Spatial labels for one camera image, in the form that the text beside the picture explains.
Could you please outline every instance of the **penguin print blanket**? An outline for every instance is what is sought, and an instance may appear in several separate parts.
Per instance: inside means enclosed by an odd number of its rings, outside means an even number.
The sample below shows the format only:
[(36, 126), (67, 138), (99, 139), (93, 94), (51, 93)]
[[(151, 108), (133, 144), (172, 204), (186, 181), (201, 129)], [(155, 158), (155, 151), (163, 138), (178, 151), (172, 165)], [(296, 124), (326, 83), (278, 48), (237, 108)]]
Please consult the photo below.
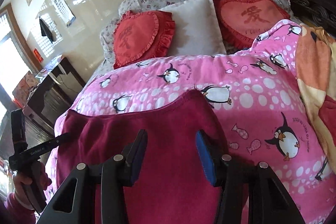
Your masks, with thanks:
[[(230, 153), (266, 161), (306, 223), (323, 223), (336, 203), (336, 176), (300, 98), (295, 52), (301, 32), (296, 23), (281, 20), (250, 49), (233, 55), (154, 58), (113, 70), (93, 80), (71, 109), (88, 116), (146, 111), (196, 88), (221, 123)], [(56, 121), (56, 136), (66, 114)], [(46, 165), (53, 180), (48, 198), (56, 191), (55, 165), (57, 149)], [(248, 203), (242, 223), (247, 219)]]

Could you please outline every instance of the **person's sleeve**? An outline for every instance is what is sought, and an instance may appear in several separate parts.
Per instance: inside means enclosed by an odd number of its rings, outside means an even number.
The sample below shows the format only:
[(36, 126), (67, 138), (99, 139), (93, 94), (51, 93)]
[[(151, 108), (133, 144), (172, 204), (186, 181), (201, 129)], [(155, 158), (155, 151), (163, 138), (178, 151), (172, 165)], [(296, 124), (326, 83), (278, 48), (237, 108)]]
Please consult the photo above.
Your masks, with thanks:
[(5, 202), (5, 207), (16, 223), (19, 224), (35, 224), (36, 218), (34, 210), (23, 207), (16, 199), (14, 193), (10, 193)]

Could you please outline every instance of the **metal rivet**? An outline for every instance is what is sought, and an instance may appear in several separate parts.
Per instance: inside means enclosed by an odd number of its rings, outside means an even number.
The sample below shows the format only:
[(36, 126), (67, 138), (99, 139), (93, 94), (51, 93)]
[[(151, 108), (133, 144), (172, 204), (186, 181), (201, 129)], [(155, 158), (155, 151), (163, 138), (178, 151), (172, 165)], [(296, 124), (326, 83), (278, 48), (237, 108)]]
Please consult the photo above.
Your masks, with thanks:
[(115, 156), (113, 157), (113, 159), (114, 159), (115, 161), (121, 161), (123, 158), (124, 158), (123, 155), (120, 155), (120, 154), (115, 155)]
[(80, 163), (80, 164), (77, 164), (77, 169), (78, 170), (83, 170), (85, 168), (85, 164), (84, 163)]
[(228, 155), (228, 154), (224, 154), (224, 155), (222, 156), (222, 160), (224, 160), (224, 161), (230, 161), (231, 159), (232, 159), (231, 156)]
[(261, 162), (259, 162), (259, 166), (260, 166), (261, 168), (266, 169), (266, 168), (268, 168), (268, 163), (267, 163), (267, 162), (264, 162), (264, 161), (261, 161)]

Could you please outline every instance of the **penguin foot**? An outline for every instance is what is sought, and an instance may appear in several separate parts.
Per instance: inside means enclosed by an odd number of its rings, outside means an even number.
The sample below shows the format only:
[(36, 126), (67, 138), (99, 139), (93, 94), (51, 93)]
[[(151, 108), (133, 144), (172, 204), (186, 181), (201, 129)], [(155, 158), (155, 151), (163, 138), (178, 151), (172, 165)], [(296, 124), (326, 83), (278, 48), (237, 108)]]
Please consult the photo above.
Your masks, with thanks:
[(284, 159), (283, 159), (284, 161), (287, 161), (287, 160), (289, 160), (289, 153), (287, 152), (287, 154), (286, 154), (286, 156), (284, 157)]

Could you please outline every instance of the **person's hand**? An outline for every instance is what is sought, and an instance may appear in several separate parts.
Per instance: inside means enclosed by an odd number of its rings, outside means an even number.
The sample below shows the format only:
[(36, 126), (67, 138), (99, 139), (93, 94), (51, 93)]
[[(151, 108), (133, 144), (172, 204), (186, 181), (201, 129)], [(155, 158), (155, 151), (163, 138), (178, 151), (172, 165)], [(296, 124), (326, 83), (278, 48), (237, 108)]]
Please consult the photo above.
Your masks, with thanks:
[[(51, 179), (48, 178), (47, 173), (45, 172), (45, 167), (43, 163), (41, 164), (41, 176), (40, 176), (40, 183), (41, 186), (43, 188), (43, 190), (46, 190), (47, 187), (51, 184)], [(17, 172), (13, 175), (13, 183), (14, 183), (14, 187), (15, 187), (15, 192), (16, 192), (16, 196), (18, 197), (18, 199), (26, 204), (27, 206), (31, 205), (23, 188), (21, 183), (26, 184), (26, 185), (30, 185), (32, 183), (32, 179), (25, 176), (24, 174)]]

